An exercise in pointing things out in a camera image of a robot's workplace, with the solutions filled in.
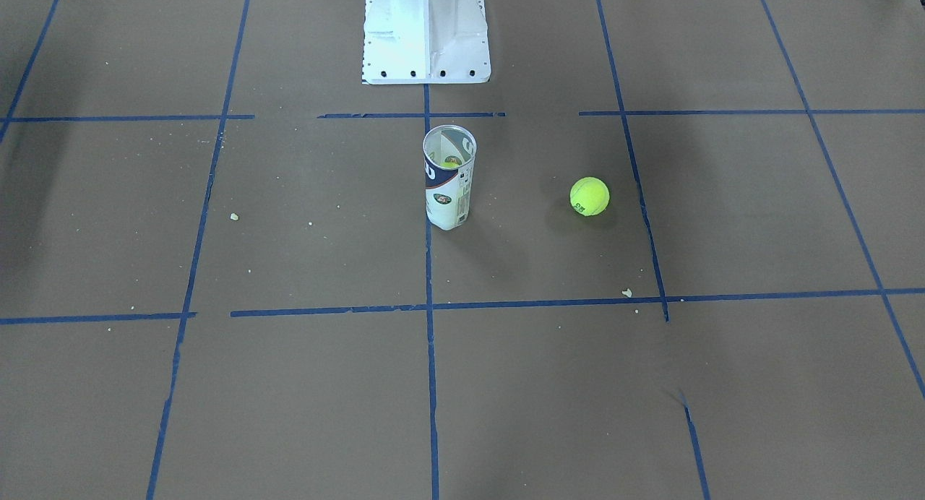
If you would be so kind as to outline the yellow-green tennis ball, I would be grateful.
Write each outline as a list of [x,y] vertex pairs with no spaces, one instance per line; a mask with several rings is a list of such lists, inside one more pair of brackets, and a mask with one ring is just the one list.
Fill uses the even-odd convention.
[[600,178],[579,178],[569,190],[569,204],[581,216],[599,215],[610,204],[610,190]]

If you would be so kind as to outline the white tennis ball can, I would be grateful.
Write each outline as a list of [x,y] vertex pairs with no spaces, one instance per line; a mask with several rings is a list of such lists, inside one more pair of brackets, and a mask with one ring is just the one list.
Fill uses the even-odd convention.
[[[436,126],[423,138],[426,214],[439,229],[455,229],[469,216],[476,153],[475,137],[462,126]],[[440,168],[450,155],[463,161],[458,170]]]

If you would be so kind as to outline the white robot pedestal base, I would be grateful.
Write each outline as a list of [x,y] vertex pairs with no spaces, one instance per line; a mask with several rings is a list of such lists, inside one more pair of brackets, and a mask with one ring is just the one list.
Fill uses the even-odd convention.
[[491,73],[486,0],[364,0],[363,83],[486,83]]

